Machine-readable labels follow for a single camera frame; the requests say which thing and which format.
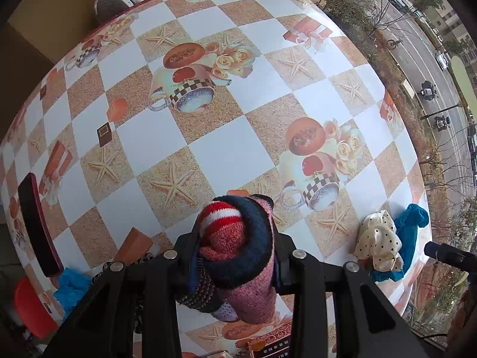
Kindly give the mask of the cream polka dot scrunchie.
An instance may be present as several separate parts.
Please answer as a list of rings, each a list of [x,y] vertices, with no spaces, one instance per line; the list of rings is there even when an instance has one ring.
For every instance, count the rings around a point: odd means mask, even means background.
[[[376,271],[401,271],[401,247],[396,225],[389,212],[383,209],[371,213],[361,223],[353,255],[358,260],[371,260]]]

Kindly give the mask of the black smartphone red case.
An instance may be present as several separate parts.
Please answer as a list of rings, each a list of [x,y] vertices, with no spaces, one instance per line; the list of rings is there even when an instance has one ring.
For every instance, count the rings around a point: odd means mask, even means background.
[[[59,276],[64,267],[53,245],[41,207],[36,177],[32,172],[18,185],[18,201],[27,236],[41,271],[46,277]]]

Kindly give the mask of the red plastic stool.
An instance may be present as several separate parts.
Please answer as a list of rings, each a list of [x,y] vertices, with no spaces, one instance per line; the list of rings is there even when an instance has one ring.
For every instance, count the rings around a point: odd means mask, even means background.
[[[57,330],[58,324],[44,308],[26,276],[16,285],[14,307],[24,326],[38,339],[43,340]]]

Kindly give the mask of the red yellow cardboard box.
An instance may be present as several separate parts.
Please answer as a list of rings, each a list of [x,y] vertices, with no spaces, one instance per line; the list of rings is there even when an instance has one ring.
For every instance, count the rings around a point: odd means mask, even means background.
[[[287,358],[290,354],[292,323],[288,322],[268,334],[247,343],[250,357],[253,358]]]

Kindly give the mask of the checkered patterned tablecloth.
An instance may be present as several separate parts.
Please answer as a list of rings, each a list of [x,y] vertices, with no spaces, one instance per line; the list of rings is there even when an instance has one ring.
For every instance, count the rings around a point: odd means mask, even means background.
[[[89,274],[131,229],[171,246],[228,191],[270,196],[279,231],[336,265],[368,215],[428,205],[390,94],[310,0],[149,0],[38,80],[1,141],[1,201],[59,320],[16,211],[28,174],[61,262]]]

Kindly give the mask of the teal blue cloth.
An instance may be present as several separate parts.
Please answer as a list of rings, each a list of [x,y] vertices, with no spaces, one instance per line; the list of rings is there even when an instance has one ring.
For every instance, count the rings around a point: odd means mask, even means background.
[[[403,267],[400,271],[377,271],[372,270],[369,274],[373,282],[403,279],[411,267],[416,248],[418,229],[425,228],[429,224],[428,212],[418,204],[409,206],[394,220],[397,236],[401,240],[402,247],[399,255],[403,259]]]

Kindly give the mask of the pink red striped knit sock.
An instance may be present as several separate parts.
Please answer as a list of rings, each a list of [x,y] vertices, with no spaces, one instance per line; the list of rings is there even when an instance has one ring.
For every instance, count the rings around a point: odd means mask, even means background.
[[[197,216],[184,291],[176,301],[222,322],[270,322],[276,290],[274,203],[269,196],[218,196]]]

